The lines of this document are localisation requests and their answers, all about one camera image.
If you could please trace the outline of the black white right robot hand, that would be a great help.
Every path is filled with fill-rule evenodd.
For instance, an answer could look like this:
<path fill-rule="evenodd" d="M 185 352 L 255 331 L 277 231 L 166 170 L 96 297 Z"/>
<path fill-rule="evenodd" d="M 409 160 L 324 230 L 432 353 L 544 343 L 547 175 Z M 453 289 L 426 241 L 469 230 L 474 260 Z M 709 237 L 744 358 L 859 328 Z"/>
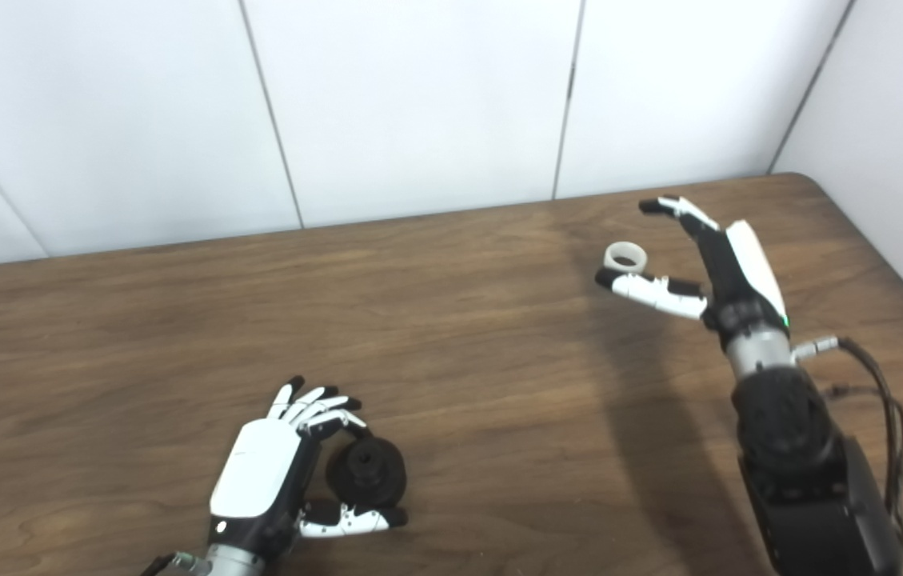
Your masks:
<path fill-rule="evenodd" d="M 725 349 L 738 335 L 755 326 L 765 326 L 789 335 L 789 317 L 783 295 L 769 259 L 747 220 L 721 227 L 703 210 L 683 197 L 661 196 L 638 204 L 646 215 L 672 218 L 697 246 L 709 278 L 710 295 L 700 283 L 655 277 L 640 269 L 645 251 L 635 246 L 633 266 L 616 262 L 612 249 L 605 249 L 595 284 L 650 309 L 681 318 L 692 318 L 717 333 Z"/>

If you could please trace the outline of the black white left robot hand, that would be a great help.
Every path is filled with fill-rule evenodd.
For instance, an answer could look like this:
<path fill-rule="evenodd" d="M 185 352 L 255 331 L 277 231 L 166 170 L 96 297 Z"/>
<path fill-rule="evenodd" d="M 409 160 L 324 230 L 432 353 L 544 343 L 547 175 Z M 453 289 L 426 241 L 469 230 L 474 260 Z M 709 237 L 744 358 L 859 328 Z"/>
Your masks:
<path fill-rule="evenodd" d="M 284 383 L 264 417 L 244 424 L 210 496 L 209 544 L 265 562 L 306 538 L 404 527 L 401 451 L 335 386 Z"/>

